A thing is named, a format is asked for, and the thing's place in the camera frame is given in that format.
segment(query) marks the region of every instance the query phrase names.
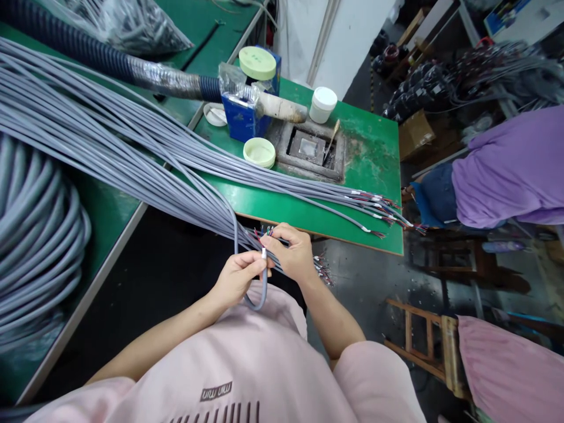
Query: green lid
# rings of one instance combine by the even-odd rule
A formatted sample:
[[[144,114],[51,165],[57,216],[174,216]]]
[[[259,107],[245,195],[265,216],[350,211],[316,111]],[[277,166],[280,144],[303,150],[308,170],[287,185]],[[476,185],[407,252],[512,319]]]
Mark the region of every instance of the green lid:
[[[239,66],[245,75],[256,80],[269,80],[276,75],[276,60],[260,47],[243,47],[239,52]]]

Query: blue box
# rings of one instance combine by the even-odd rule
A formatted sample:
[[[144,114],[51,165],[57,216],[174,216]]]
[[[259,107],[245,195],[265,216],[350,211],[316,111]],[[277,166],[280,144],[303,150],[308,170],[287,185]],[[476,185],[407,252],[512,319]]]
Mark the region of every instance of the blue box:
[[[280,69],[282,67],[282,57],[267,50],[276,60],[276,74],[269,81],[265,81],[270,87],[267,93],[278,96],[280,94]],[[255,105],[249,105],[245,100],[238,101],[221,96],[227,124],[229,126],[229,136],[241,142],[247,142],[254,137],[263,137],[272,122],[272,117],[257,115]]]

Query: blue jeans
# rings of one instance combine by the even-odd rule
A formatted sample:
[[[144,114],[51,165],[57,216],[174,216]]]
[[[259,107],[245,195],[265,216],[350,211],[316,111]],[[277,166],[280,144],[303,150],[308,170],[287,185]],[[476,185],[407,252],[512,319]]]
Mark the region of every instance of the blue jeans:
[[[425,175],[421,190],[427,198],[433,216],[441,222],[458,221],[456,194],[452,185],[452,163],[439,164]]]

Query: wooden stool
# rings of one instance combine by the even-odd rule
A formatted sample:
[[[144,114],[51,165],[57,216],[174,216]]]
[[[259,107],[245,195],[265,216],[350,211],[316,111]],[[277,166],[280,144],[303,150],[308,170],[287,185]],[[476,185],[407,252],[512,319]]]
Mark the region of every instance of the wooden stool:
[[[470,392],[462,382],[462,364],[458,349],[458,320],[439,316],[430,311],[424,311],[409,304],[399,303],[390,298],[388,304],[405,310],[405,349],[384,340],[384,345],[401,357],[404,357],[445,383],[455,397],[471,400]],[[427,324],[427,354],[414,350],[411,342],[411,315],[415,314],[426,319]],[[441,328],[442,360],[435,359],[433,325]]]
[[[519,276],[519,272],[498,266],[495,254],[486,253],[482,249],[484,241],[483,238],[466,237],[453,241],[421,243],[425,249],[425,265],[418,267],[432,276],[467,285],[475,281],[483,289],[528,293],[531,290],[529,283]],[[446,256],[450,256],[452,261],[456,257],[462,257],[468,264],[447,263]]]

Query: pink cloth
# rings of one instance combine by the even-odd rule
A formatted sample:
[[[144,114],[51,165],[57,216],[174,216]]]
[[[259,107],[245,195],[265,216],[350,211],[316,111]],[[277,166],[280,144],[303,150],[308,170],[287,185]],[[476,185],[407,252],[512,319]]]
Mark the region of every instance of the pink cloth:
[[[496,423],[564,421],[564,357],[483,320],[458,316],[474,403]]]
[[[260,286],[249,296],[259,301]],[[269,286],[178,345],[134,383],[96,382],[28,422],[425,422],[407,366],[385,346],[351,345],[331,373],[306,341],[296,301]]]

